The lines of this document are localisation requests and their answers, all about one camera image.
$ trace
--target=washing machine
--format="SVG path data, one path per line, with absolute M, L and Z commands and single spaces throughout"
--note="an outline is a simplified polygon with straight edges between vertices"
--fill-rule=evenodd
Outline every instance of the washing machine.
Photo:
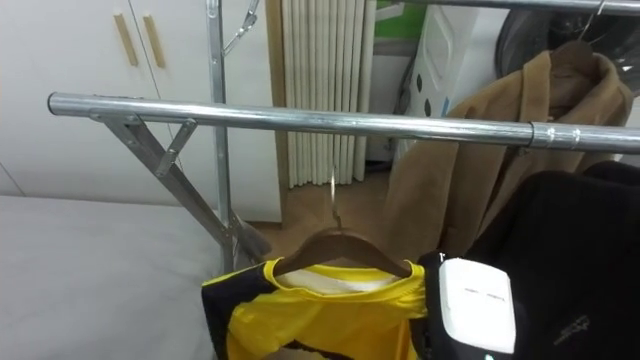
M 461 100 L 517 71 L 545 49 L 582 39 L 618 66 L 640 95 L 640 21 L 634 17 L 430 5 L 399 103 L 416 117 L 443 117 Z M 629 126 L 640 127 L 636 101 Z M 394 160 L 415 141 L 400 140 Z

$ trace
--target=logo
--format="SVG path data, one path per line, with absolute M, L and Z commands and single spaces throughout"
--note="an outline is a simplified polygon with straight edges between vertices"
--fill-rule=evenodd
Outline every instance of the logo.
M 574 321 L 571 325 L 562 329 L 560 332 L 560 337 L 553 342 L 553 345 L 559 345 L 561 342 L 565 341 L 569 336 L 579 332 L 579 331 L 587 331 L 589 328 L 589 317 L 587 315 L 580 316 L 576 321 Z

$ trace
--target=clothes drying rack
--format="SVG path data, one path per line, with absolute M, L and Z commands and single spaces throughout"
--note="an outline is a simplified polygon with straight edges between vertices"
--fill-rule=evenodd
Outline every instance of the clothes drying rack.
M 222 0 L 206 0 L 210 41 L 212 104 L 146 100 L 140 98 L 53 93 L 52 114 L 88 117 L 101 122 L 151 171 L 189 213 L 213 236 L 222 250 L 223 271 L 234 270 L 236 249 L 250 260 L 261 258 L 259 248 L 238 236 L 239 219 L 233 213 L 229 183 L 227 127 L 307 131 L 329 134 L 458 141 L 557 149 L 640 154 L 640 128 L 617 128 L 552 123 L 509 123 L 483 120 L 412 118 L 288 108 L 224 105 L 224 57 L 257 20 L 258 0 L 251 0 L 245 20 L 226 46 L 222 37 Z M 592 15 L 640 15 L 637 0 L 409 0 L 407 2 L 546 11 L 589 12 Z M 165 150 L 145 122 L 181 124 Z M 218 216 L 184 173 L 174 164 L 197 126 L 214 126 L 218 168 Z

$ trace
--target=white radiator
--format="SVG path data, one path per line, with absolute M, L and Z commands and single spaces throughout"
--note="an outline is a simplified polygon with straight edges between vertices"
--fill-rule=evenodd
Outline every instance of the white radiator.
M 367 112 L 376 3 L 283 0 L 288 107 Z M 288 134 L 289 187 L 364 179 L 366 137 Z

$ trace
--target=white sheet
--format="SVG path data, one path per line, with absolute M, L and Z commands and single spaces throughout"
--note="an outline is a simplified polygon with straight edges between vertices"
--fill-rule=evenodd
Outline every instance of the white sheet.
M 220 265 L 182 208 L 0 196 L 0 359 L 212 359 Z

